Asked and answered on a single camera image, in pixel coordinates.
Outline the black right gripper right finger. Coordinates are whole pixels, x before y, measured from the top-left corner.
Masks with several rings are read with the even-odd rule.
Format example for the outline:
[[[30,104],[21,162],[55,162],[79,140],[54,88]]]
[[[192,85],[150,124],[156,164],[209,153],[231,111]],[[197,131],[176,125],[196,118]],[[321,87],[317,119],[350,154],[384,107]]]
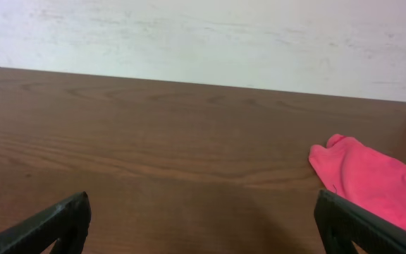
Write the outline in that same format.
[[[327,254],[406,254],[406,231],[330,192],[319,191],[314,218]]]

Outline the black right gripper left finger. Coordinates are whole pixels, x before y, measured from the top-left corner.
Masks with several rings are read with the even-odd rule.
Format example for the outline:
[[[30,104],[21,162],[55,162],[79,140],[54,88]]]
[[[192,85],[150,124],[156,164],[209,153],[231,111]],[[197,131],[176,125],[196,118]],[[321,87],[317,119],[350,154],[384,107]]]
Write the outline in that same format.
[[[91,208],[85,192],[76,193],[0,233],[0,254],[81,254]]]

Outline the red printed t-shirt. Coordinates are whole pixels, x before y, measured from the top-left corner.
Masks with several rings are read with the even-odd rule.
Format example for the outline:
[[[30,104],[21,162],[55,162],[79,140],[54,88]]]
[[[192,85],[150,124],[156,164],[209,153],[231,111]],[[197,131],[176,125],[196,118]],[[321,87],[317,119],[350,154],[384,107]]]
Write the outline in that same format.
[[[406,164],[339,134],[311,146],[309,163],[326,189],[406,230]]]

